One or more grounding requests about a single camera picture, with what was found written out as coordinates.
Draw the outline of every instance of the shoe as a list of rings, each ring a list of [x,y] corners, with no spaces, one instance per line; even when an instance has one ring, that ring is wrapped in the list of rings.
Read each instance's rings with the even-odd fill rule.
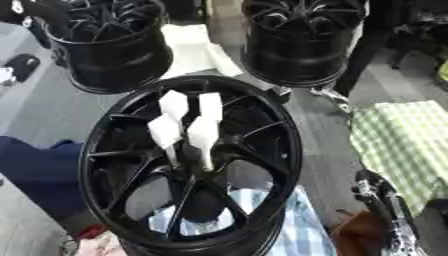
[[[311,88],[310,93],[315,96],[323,96],[329,99],[337,108],[346,114],[351,114],[353,112],[348,98],[329,87],[324,87],[320,90]]]

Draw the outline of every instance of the plaid shirt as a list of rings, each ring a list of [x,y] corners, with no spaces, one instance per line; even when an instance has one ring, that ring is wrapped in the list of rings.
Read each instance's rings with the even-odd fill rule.
[[[246,213],[252,212],[263,201],[267,192],[240,189],[230,192]],[[163,232],[174,212],[174,206],[158,212],[149,219],[151,229]],[[182,221],[181,233],[198,235],[220,230],[233,223],[232,215],[226,209],[218,221],[206,224],[194,224]],[[285,222],[282,231],[269,256],[336,256],[336,250],[328,238],[322,224],[303,187],[297,186],[287,202]]]

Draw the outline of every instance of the clothing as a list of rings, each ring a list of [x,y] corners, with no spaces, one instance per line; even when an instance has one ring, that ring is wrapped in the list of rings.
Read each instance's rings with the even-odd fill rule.
[[[262,203],[267,192],[255,189],[239,189],[229,193],[246,213]],[[174,213],[174,206],[162,209],[148,219],[148,228],[164,232]],[[181,233],[198,235],[223,229],[233,222],[226,209],[216,222],[194,224],[183,220]],[[126,255],[117,237],[106,232],[93,240],[82,240],[76,256]],[[336,249],[326,234],[319,217],[302,186],[297,186],[286,202],[286,216],[282,230],[267,256],[336,256]]]
[[[0,171],[54,219],[86,210],[78,186],[81,144],[38,149],[0,136]]]
[[[393,35],[394,28],[405,22],[407,0],[371,0],[370,13],[364,21],[363,35],[349,57],[345,73],[334,90],[345,97],[355,87],[362,72]]]

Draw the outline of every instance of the black chair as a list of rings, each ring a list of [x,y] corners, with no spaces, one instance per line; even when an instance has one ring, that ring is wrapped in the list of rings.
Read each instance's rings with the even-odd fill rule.
[[[391,68],[400,69],[412,51],[423,52],[442,64],[440,53],[448,45],[448,1],[412,0],[406,16],[406,25],[389,42],[389,47],[396,50]]]

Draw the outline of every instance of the white foam block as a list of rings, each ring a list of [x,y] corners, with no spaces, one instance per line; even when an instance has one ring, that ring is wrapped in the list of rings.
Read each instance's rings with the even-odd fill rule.
[[[213,170],[211,149],[219,139],[218,123],[213,119],[198,116],[187,132],[190,144],[201,151],[204,168]]]
[[[199,106],[201,116],[216,120],[217,122],[222,121],[223,105],[219,93],[203,93],[199,95]]]
[[[159,100],[162,114],[168,114],[175,121],[180,122],[189,110],[187,95],[170,90]]]
[[[182,138],[179,125],[167,114],[149,122],[148,129],[154,142],[163,150],[171,147]]]

